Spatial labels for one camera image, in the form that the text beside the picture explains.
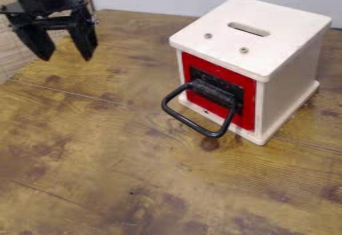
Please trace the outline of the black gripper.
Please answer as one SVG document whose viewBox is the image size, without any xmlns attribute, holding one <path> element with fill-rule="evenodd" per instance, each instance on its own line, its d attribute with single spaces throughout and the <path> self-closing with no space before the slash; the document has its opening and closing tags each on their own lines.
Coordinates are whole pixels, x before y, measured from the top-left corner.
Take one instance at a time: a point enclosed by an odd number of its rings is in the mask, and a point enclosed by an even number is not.
<svg viewBox="0 0 342 235">
<path fill-rule="evenodd" d="M 54 43 L 48 30 L 68 30 L 74 46 L 88 61 L 97 47 L 93 16 L 88 0 L 16 0 L 0 7 L 20 41 L 44 61 L 50 59 Z"/>
</svg>

